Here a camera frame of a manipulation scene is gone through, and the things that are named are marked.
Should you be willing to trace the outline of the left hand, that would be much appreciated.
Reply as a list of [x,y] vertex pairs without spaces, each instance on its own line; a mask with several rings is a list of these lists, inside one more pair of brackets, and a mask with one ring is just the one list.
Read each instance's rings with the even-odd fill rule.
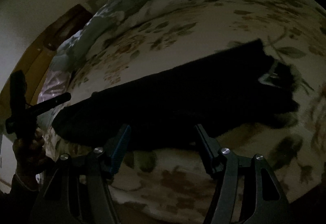
[[36,190],[39,183],[36,175],[48,170],[54,161],[46,155],[44,138],[41,128],[37,128],[33,136],[16,139],[13,152],[17,166],[15,176],[25,187]]

